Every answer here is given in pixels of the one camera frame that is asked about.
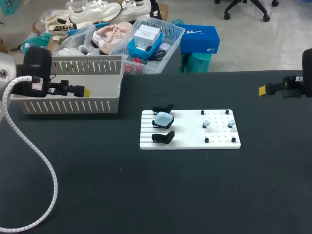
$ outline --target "white board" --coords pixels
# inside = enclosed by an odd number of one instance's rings
[[[170,114],[175,118],[169,129],[154,128],[153,111],[142,111],[140,148],[143,150],[199,150],[199,149],[239,149],[240,140],[237,125],[229,128],[229,122],[234,120],[233,111],[225,114],[226,110],[172,110]],[[207,120],[210,126],[203,128]],[[169,144],[152,141],[152,134],[166,135],[174,131],[175,137]]]

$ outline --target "chair wheel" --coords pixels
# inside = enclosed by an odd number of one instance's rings
[[[269,21],[270,21],[270,16],[265,15],[265,16],[263,17],[263,21],[264,21],[264,22],[269,22]]]
[[[231,18],[230,13],[228,13],[228,12],[224,13],[224,19],[225,20],[229,20],[230,18]]]
[[[273,6],[273,7],[277,7],[278,5],[279,5],[279,2],[278,2],[278,1],[273,1],[273,2],[272,2],[272,6]]]

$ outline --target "black tablecloth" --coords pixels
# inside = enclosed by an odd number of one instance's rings
[[[299,71],[129,76],[119,113],[13,120],[51,161],[59,195],[27,233],[310,234],[312,99],[259,97]],[[142,110],[233,109],[239,150],[144,151]],[[42,160],[0,124],[0,226],[39,218],[52,198]]]

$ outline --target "black cable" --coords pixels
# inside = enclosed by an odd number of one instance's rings
[[[55,73],[52,73],[50,76],[54,75],[50,80],[53,80],[57,75]]]

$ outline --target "yellow tag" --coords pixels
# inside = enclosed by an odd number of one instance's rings
[[[89,98],[89,97],[90,97],[90,94],[91,94],[91,90],[90,90],[90,89],[84,88],[83,96],[84,96],[85,98]]]
[[[259,96],[265,95],[265,85],[263,85],[262,87],[259,88]]]

